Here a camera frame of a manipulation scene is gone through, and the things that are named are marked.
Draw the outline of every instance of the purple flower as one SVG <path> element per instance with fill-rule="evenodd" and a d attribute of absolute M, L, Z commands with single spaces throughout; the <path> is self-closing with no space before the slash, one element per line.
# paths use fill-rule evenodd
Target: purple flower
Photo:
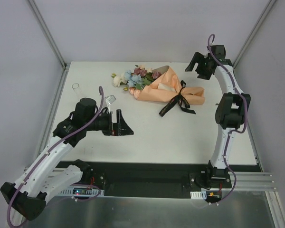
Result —
<path fill-rule="evenodd" d="M 152 78 L 153 78 L 153 79 L 157 79 L 157 78 L 159 78 L 160 76 L 162 76 L 162 74 L 161 74 L 160 72 L 158 72 L 158 71 L 155 71 L 155 72 L 153 72 L 153 74 L 152 74 Z"/>
<path fill-rule="evenodd" d="M 145 77 L 146 76 L 146 74 L 147 74 L 147 70 L 145 70 L 145 69 L 143 69 L 143 70 L 140 70 L 140 75 L 141 75 L 141 77 Z"/>
<path fill-rule="evenodd" d="M 141 71 L 140 68 L 136 68 L 136 69 L 134 70 L 134 74 L 139 75 L 140 71 Z"/>

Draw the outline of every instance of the gray floor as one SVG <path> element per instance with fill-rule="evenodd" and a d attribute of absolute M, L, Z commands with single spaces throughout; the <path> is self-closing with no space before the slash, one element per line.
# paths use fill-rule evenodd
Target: gray floor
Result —
<path fill-rule="evenodd" d="M 25 228 L 270 228 L 263 192 L 234 192 L 219 206 L 203 200 L 55 197 Z"/>

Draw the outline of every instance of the black ribbon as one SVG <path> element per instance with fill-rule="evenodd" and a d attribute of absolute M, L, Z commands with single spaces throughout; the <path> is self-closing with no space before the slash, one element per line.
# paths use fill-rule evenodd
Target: black ribbon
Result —
<path fill-rule="evenodd" d="M 163 117 L 167 112 L 169 112 L 170 109 L 172 109 L 177 103 L 179 103 L 179 106 L 183 112 L 196 114 L 196 112 L 194 110 L 189 109 L 190 104 L 188 103 L 186 98 L 181 94 L 182 89 L 185 88 L 187 84 L 184 81 L 181 81 L 180 85 L 181 85 L 181 90 L 180 90 L 179 94 L 177 94 L 175 97 L 173 97 L 169 101 L 169 103 L 166 106 L 164 106 L 163 109 L 160 111 L 159 114 L 161 117 Z"/>

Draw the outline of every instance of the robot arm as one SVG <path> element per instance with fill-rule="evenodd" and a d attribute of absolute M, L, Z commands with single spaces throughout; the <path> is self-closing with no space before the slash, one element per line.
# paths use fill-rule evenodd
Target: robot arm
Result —
<path fill-rule="evenodd" d="M 210 80 L 214 75 L 220 85 L 223 97 L 215 113 L 218 124 L 218 137 L 214 153 L 204 174 L 196 177 L 201 186 L 210 189 L 217 182 L 229 179 L 228 161 L 232 142 L 239 129 L 245 123 L 245 109 L 249 108 L 250 95 L 244 94 L 234 77 L 230 59 L 225 59 L 226 51 L 223 45 L 209 44 L 209 53 L 205 56 L 196 52 L 185 71 L 192 71 L 197 63 L 198 78 Z"/>
<path fill-rule="evenodd" d="M 63 157 L 85 138 L 87 131 L 101 130 L 104 135 L 112 136 L 134 134 L 124 121 L 121 110 L 117 110 L 116 116 L 117 123 L 112 123 L 112 113 L 108 108 L 98 111 L 95 100 L 82 98 L 75 111 L 57 125 L 49 143 L 26 172 L 14 183 L 2 185 L 0 191 L 6 202 L 27 220 L 33 220 L 66 187 L 74 183 L 90 184 L 93 171 L 81 160 L 76 160 L 55 177 L 49 178 L 49 175 Z"/>

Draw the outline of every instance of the peach wrapping paper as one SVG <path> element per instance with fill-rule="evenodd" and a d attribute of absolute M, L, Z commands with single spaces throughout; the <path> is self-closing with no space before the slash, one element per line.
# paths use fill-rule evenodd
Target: peach wrapping paper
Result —
<path fill-rule="evenodd" d="M 162 75 L 150 85 L 146 85 L 137 100 L 169 102 L 181 90 L 181 83 L 176 73 L 169 66 L 163 66 L 153 71 L 159 71 Z M 176 92 L 158 89 L 159 83 L 174 88 Z M 186 87 L 181 91 L 181 94 L 190 105 L 202 105 L 205 102 L 204 91 L 203 87 Z"/>

